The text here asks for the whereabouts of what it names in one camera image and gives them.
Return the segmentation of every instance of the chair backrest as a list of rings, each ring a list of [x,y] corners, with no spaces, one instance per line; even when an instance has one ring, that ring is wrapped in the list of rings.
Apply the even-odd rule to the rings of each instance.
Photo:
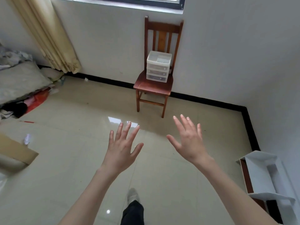
[[[172,34],[173,33],[178,34],[175,52],[173,56],[173,62],[171,64],[171,74],[173,74],[182,27],[183,27],[183,21],[180,23],[180,25],[167,24],[161,22],[151,22],[149,21],[148,16],[145,16],[145,71],[147,68],[147,58],[148,58],[148,30],[153,30],[152,50],[155,50],[156,48],[156,33],[158,31],[159,34],[158,34],[157,51],[165,52],[165,53],[170,53]],[[168,36],[167,50],[165,51],[167,33],[169,33],[169,36]]]

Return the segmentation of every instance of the window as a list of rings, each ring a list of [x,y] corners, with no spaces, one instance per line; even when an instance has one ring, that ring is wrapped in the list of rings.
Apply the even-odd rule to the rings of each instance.
[[[108,0],[138,5],[149,5],[169,9],[183,10],[185,0]]]

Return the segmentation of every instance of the black cloth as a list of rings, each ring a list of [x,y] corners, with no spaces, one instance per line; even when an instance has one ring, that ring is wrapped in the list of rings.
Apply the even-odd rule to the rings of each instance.
[[[13,111],[13,115],[16,118],[20,118],[27,112],[28,107],[23,102],[11,102],[5,104],[1,109],[6,111]]]
[[[136,200],[123,212],[121,225],[144,225],[144,207]]]

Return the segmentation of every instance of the shoe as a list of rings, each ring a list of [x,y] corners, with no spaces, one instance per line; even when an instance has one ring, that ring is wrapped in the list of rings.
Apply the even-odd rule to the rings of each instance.
[[[137,194],[137,190],[135,188],[131,188],[127,193],[127,204],[129,205],[133,201],[140,202],[140,197]]]

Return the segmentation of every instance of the plastic drawer organizer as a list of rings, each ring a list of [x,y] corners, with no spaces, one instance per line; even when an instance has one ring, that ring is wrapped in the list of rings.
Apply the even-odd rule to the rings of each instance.
[[[147,79],[167,82],[172,54],[150,51],[147,58]]]
[[[250,197],[264,202],[276,200],[283,224],[300,224],[299,199],[277,155],[253,151],[237,163],[242,167]]]

